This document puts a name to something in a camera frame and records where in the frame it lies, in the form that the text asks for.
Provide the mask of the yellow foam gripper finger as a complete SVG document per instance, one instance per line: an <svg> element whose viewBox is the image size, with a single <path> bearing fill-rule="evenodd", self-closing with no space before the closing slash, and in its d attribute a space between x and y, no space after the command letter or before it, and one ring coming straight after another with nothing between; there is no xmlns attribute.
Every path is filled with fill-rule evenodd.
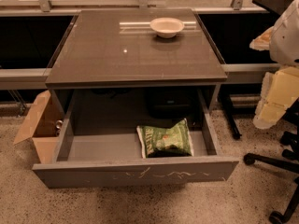
<svg viewBox="0 0 299 224"><path fill-rule="evenodd" d="M261 35L250 42L249 47L258 51L269 50L272 31L272 27L265 30Z"/></svg>
<svg viewBox="0 0 299 224"><path fill-rule="evenodd" d="M261 99L257 104L253 124L258 129L269 129L285 115L299 98L299 69L286 67L275 74L266 72Z"/></svg>

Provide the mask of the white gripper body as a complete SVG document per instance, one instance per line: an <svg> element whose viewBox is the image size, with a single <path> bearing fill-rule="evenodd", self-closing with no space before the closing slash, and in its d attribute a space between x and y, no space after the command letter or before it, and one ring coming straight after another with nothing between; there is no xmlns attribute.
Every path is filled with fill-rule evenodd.
<svg viewBox="0 0 299 224"><path fill-rule="evenodd" d="M273 26L270 57L284 65L299 65L299 0L293 0Z"/></svg>

